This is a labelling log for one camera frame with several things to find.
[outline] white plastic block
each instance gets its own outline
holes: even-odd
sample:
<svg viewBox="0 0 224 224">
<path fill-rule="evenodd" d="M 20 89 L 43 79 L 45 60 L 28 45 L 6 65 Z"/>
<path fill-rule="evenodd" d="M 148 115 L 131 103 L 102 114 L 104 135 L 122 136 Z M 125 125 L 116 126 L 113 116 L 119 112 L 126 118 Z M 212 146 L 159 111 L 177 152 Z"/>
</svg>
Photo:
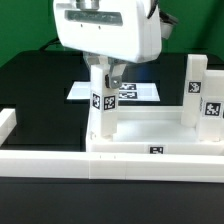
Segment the white plastic block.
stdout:
<svg viewBox="0 0 224 224">
<path fill-rule="evenodd" d="M 199 140 L 218 142 L 221 140 L 221 129 L 220 119 L 200 118 L 196 131 Z"/>
<path fill-rule="evenodd" d="M 127 180 L 223 182 L 222 156 L 127 155 Z"/>
<path fill-rule="evenodd" d="M 201 80 L 207 69 L 208 58 L 206 55 L 189 54 L 187 59 L 186 80 Z"/>
<path fill-rule="evenodd" d="M 113 135 L 117 131 L 119 89 L 109 89 L 105 76 L 109 65 L 91 66 L 90 129 L 98 137 Z"/>
<path fill-rule="evenodd" d="M 202 77 L 207 68 L 206 55 L 188 55 L 181 124 L 195 127 L 198 118 Z"/>
<path fill-rule="evenodd" d="M 184 96 L 183 112 L 181 115 L 181 124 L 186 127 L 195 127 L 198 119 L 198 112 L 200 108 L 199 96 Z"/>
<path fill-rule="evenodd" d="M 3 109 L 0 113 L 0 146 L 16 126 L 15 109 Z"/>
<path fill-rule="evenodd" d="M 224 71 L 207 70 L 203 78 L 201 95 L 215 100 L 224 100 Z"/>
<path fill-rule="evenodd" d="M 93 153 L 89 164 L 90 179 L 125 179 L 125 154 Z"/>
<path fill-rule="evenodd" d="M 199 140 L 220 141 L 224 112 L 224 71 L 206 71 L 197 124 Z"/>
<path fill-rule="evenodd" d="M 89 178 L 86 153 L 0 150 L 0 176 Z"/>
</svg>

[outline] robot end effector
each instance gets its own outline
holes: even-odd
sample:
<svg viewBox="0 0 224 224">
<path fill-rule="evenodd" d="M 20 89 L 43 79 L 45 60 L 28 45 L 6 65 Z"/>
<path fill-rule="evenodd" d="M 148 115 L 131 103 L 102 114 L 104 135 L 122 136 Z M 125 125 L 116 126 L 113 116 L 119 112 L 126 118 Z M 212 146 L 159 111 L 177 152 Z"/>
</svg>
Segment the robot end effector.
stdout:
<svg viewBox="0 0 224 224">
<path fill-rule="evenodd" d="M 128 62 L 155 60 L 177 24 L 158 0 L 54 0 L 54 13 L 61 43 L 83 51 L 88 66 L 108 57 L 112 89 L 121 86 Z"/>
</svg>

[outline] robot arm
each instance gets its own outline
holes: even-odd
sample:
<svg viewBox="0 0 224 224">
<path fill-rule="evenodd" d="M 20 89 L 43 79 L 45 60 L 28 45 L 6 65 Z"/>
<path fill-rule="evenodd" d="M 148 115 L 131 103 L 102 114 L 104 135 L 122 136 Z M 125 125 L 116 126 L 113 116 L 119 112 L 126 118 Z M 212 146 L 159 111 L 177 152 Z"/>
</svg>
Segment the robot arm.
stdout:
<svg viewBox="0 0 224 224">
<path fill-rule="evenodd" d="M 66 47 L 134 63 L 161 52 L 159 9 L 150 0 L 55 0 L 54 12 Z"/>
</svg>

